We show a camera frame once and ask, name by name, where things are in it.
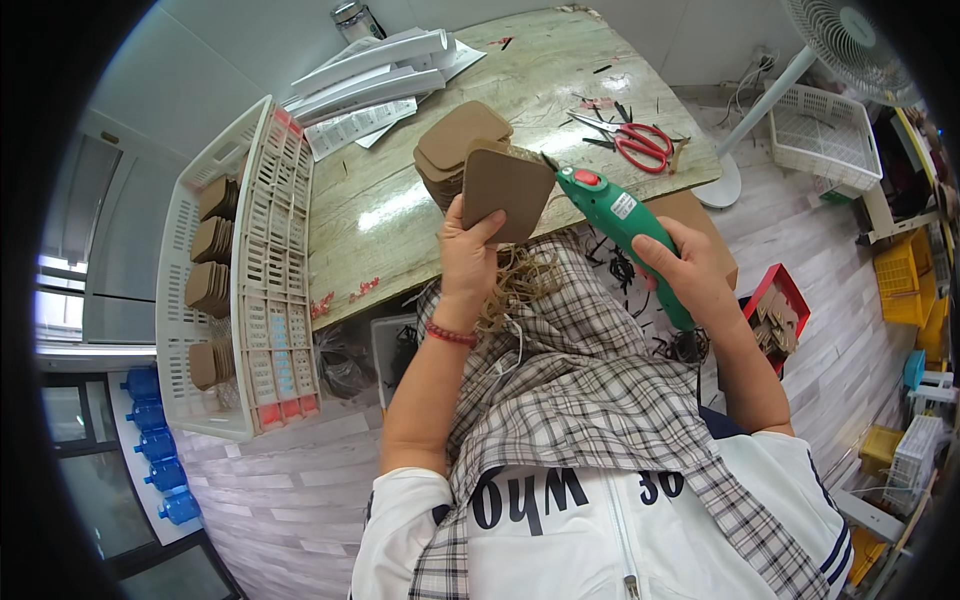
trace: plaid apron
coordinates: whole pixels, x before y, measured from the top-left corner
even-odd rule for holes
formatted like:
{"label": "plaid apron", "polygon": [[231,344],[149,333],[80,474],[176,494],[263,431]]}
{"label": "plaid apron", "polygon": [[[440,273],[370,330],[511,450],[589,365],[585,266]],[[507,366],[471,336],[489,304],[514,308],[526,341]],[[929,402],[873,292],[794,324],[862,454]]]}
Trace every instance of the plaid apron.
{"label": "plaid apron", "polygon": [[[466,600],[467,515],[481,475],[506,465],[677,471],[731,546],[780,598],[825,598],[806,552],[724,465],[698,415],[696,373],[648,355],[643,333],[604,288],[572,231],[529,245],[558,256],[563,289],[523,307],[523,362],[507,324],[467,357],[447,446],[454,506],[423,549],[408,597]],[[418,302],[419,337],[439,299]]]}

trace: red switch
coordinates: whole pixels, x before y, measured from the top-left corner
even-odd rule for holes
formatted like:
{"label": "red switch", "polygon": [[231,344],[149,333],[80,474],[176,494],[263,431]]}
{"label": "red switch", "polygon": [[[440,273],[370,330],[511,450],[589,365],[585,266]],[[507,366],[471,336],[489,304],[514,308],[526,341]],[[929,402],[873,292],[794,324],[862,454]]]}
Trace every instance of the red switch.
{"label": "red switch", "polygon": [[586,185],[596,185],[600,182],[600,176],[598,176],[596,173],[591,173],[590,171],[585,171],[583,169],[574,173],[573,178],[580,183],[585,183]]}

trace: person's left hand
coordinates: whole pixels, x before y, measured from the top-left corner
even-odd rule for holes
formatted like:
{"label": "person's left hand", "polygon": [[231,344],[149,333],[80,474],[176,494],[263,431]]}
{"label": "person's left hand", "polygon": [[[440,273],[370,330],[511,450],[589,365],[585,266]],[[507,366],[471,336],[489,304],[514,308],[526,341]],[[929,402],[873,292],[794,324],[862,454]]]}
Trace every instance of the person's left hand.
{"label": "person's left hand", "polygon": [[496,245],[488,246],[487,240],[503,227],[507,214],[497,210],[466,230],[463,216],[464,197],[458,194],[447,209],[444,225],[437,234],[444,269],[438,312],[450,321],[449,327],[441,323],[437,325],[469,333],[496,283]]}

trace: zipper pull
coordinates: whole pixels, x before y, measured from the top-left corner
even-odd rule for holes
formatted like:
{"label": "zipper pull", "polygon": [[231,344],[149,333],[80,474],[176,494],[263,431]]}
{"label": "zipper pull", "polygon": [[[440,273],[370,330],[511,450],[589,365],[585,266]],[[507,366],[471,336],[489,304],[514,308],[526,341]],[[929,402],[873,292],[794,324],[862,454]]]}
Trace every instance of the zipper pull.
{"label": "zipper pull", "polygon": [[640,592],[636,589],[636,577],[627,575],[623,578],[623,583],[627,586],[627,595],[631,600],[640,600]]}

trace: white shirt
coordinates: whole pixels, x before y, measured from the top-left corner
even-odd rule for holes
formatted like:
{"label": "white shirt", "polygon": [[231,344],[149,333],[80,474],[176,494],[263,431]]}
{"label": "white shirt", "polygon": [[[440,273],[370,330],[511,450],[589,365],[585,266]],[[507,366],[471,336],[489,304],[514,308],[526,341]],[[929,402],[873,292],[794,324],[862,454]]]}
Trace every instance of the white shirt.
{"label": "white shirt", "polygon": [[[737,480],[783,524],[836,598],[851,535],[813,469],[809,445],[759,432],[717,440]],[[474,600],[775,598],[679,473],[506,467],[468,512]],[[352,597],[405,598],[414,566],[452,502],[446,480],[398,468],[373,482]]]}

